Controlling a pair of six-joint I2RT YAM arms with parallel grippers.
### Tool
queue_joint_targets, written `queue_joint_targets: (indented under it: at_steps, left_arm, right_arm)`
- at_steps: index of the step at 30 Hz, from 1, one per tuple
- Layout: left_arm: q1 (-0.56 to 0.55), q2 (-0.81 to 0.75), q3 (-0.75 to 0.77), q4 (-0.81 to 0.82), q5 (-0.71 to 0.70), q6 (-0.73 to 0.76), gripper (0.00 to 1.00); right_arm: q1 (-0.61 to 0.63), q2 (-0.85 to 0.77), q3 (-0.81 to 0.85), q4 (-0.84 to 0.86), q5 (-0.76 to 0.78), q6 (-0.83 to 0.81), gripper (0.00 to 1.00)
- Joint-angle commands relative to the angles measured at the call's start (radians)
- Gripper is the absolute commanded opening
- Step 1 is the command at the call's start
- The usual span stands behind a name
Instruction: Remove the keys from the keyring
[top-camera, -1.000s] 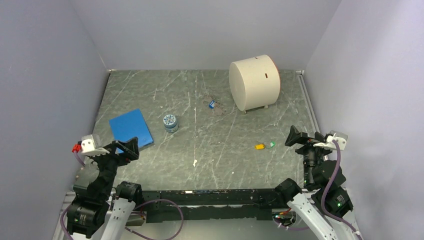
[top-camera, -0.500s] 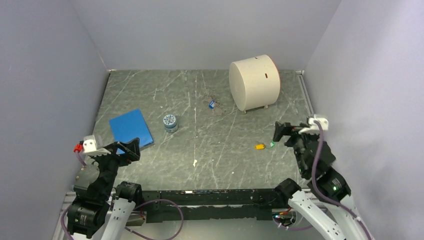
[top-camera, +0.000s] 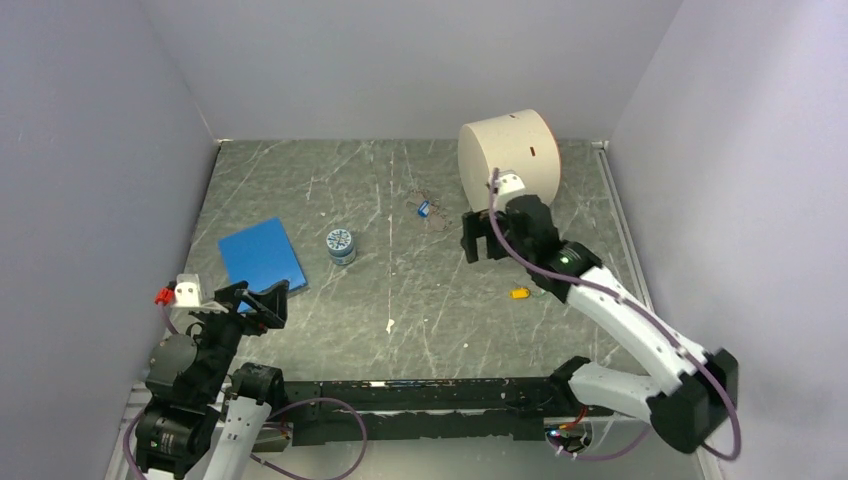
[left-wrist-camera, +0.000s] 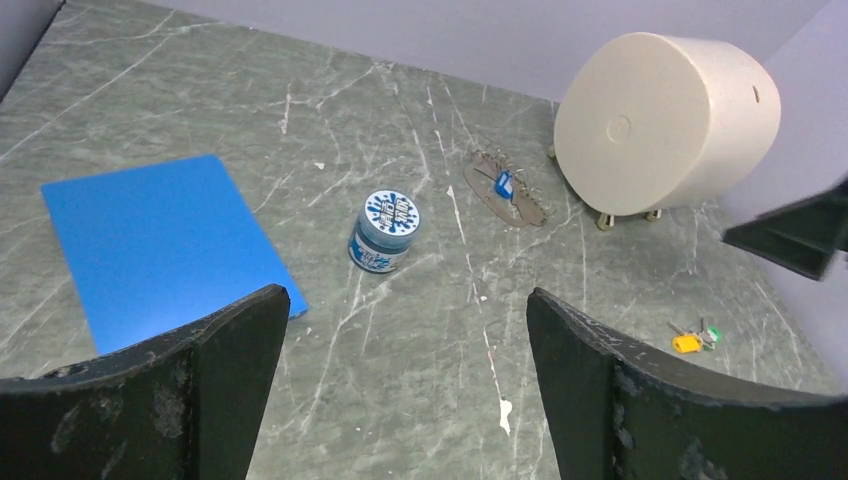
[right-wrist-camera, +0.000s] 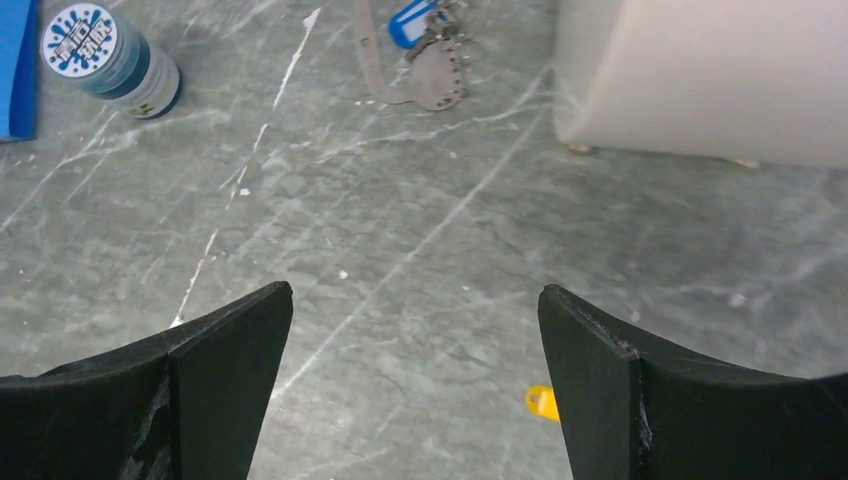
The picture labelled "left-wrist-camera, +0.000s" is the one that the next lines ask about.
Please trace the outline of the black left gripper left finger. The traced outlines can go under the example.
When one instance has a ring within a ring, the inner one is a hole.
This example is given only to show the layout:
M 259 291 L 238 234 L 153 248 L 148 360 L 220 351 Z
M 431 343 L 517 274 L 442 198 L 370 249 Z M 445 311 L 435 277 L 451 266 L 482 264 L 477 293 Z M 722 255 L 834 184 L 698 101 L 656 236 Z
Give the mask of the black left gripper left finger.
M 5 479 L 242 479 L 285 338 L 268 285 L 117 352 L 1 382 Z

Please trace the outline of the metal key organizer plate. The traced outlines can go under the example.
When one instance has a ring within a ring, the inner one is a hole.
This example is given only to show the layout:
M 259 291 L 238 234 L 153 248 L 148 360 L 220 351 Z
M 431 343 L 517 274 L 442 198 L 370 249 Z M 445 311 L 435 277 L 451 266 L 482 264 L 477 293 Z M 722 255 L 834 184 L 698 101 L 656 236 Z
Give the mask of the metal key organizer plate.
M 524 169 L 500 150 L 476 150 L 463 176 L 483 204 L 507 225 L 541 227 L 549 214 L 524 180 Z

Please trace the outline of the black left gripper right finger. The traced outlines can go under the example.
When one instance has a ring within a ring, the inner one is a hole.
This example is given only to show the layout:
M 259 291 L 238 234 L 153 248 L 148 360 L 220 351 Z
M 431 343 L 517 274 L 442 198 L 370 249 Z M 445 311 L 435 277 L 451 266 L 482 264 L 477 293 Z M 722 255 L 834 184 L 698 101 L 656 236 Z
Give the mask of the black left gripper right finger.
M 843 479 L 847 400 L 695 365 L 544 289 L 526 321 L 563 479 Z

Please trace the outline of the blue key tag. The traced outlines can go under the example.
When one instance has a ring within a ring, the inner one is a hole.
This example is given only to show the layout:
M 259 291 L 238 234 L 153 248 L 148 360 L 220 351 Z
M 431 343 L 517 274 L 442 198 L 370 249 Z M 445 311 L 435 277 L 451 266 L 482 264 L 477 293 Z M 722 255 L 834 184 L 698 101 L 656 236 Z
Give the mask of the blue key tag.
M 514 196 L 514 188 L 512 185 L 513 175 L 509 170 L 502 170 L 494 183 L 494 191 L 501 198 L 511 200 Z

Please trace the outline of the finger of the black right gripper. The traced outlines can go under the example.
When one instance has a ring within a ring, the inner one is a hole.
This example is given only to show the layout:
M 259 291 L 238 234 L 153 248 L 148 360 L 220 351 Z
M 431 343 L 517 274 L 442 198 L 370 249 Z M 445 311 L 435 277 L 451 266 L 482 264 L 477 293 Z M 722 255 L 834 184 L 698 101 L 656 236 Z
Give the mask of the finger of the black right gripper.
M 819 281 L 847 251 L 847 181 L 729 228 L 722 242 Z

